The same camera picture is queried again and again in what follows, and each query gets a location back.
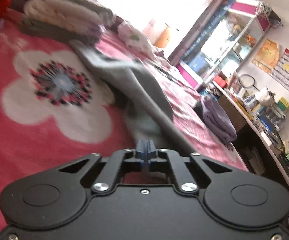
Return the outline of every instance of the pink bedsheet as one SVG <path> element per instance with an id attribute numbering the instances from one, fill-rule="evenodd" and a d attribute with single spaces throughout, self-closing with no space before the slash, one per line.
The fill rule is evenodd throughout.
<path id="1" fill-rule="evenodd" d="M 103 36 L 98 48 L 115 58 L 145 60 L 112 33 Z M 38 93 L 45 90 L 37 84 L 36 77 L 46 77 L 52 61 L 60 63 L 55 66 L 59 71 L 67 75 L 78 74 L 77 81 L 88 91 L 82 91 L 82 86 L 76 84 L 82 99 L 62 95 L 57 100 L 56 92 L 43 96 Z M 42 64 L 41 72 L 37 73 L 39 63 Z M 199 94 L 182 82 L 169 81 L 152 66 L 146 67 L 157 78 L 172 105 L 176 127 L 197 150 L 246 170 L 237 152 L 224 147 L 193 112 L 192 106 L 199 100 Z M 82 81 L 81 73 L 86 75 Z M 67 85 L 65 81 L 65 78 L 59 80 L 64 86 Z M 123 110 L 111 106 L 112 102 L 110 91 L 86 71 L 69 47 L 24 35 L 7 21 L 0 33 L 0 192 L 16 179 L 88 153 L 100 152 L 109 156 L 115 150 L 133 147 L 123 122 Z M 4 226 L 0 213 L 0 230 Z"/>

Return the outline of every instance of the desk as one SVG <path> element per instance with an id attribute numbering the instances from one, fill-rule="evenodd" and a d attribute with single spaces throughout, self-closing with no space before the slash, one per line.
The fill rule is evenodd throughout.
<path id="1" fill-rule="evenodd" d="M 289 186 L 289 177 L 286 174 L 286 171 L 284 170 L 284 168 L 282 167 L 280 161 L 278 160 L 278 158 L 276 157 L 276 155 L 274 154 L 274 152 L 272 151 L 272 149 L 270 149 L 270 146 L 267 144 L 267 142 L 265 141 L 265 139 L 263 138 L 263 136 L 261 135 L 261 133 L 259 132 L 259 130 L 255 127 L 255 125 L 251 122 L 251 120 L 248 119 L 248 117 L 243 113 L 243 111 L 236 105 L 235 101 L 216 83 L 213 82 L 213 84 L 220 90 L 221 93 L 223 93 L 223 95 L 228 99 L 228 101 L 236 108 L 236 110 L 241 114 L 241 116 L 246 120 L 247 124 L 250 126 L 250 128 L 257 134 L 257 136 L 261 139 L 263 145 L 265 146 L 265 148 L 267 149 L 267 151 L 269 152 L 269 154 L 271 155 L 273 161 L 275 162 L 275 164 L 277 165 L 278 169 L 280 170 L 283 178 L 285 179 L 287 185 Z"/>

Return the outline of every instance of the bed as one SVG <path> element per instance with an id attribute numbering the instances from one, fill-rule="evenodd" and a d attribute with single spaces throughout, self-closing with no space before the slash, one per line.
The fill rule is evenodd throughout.
<path id="1" fill-rule="evenodd" d="M 21 18 L 21 14 L 8 11 L 0 33 L 0 192 L 16 179 L 91 152 L 110 156 L 115 150 L 134 147 L 123 121 L 123 110 L 112 104 L 114 95 L 106 84 L 89 73 L 68 46 L 22 34 L 17 28 Z M 176 77 L 175 82 L 110 31 L 102 36 L 97 48 L 118 59 L 140 58 L 167 96 L 174 112 L 174 125 L 197 151 L 247 170 L 233 146 L 221 144 L 192 110 L 200 95 L 176 68 L 168 70 Z M 76 105 L 63 106 L 62 99 L 67 95 L 59 95 L 57 91 L 39 94 L 34 79 L 48 72 L 46 66 L 54 60 L 74 66 L 68 73 L 76 75 L 77 82 L 88 87 L 87 90 L 82 86 L 75 88 L 84 100 L 67 98 Z M 0 230 L 4 226 L 0 213 Z"/>

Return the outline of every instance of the gray blanket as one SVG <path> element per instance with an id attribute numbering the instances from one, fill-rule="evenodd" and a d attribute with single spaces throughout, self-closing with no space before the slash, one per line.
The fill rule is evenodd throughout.
<path id="1" fill-rule="evenodd" d="M 69 44 L 93 74 L 132 102 L 126 110 L 126 123 L 135 140 L 153 139 L 156 147 L 173 148 L 186 156 L 196 151 L 174 126 L 173 110 L 165 94 L 141 61 L 112 59 L 77 40 Z"/>

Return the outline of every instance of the dark space under desk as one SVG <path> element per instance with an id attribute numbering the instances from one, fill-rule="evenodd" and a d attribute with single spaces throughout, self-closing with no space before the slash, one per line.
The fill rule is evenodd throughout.
<path id="1" fill-rule="evenodd" d="M 221 91 L 219 104 L 227 113 L 230 121 L 237 131 L 237 140 L 233 142 L 234 147 L 239 152 L 244 163 L 250 172 L 255 173 L 243 148 L 247 146 L 256 147 L 265 167 L 265 173 L 262 175 L 268 179 L 272 179 L 289 190 L 289 177 L 286 174 L 280 161 L 274 154 L 273 150 L 267 144 L 255 125 L 248 119 L 243 111 L 235 104 L 232 98 L 217 84 L 215 86 Z"/>

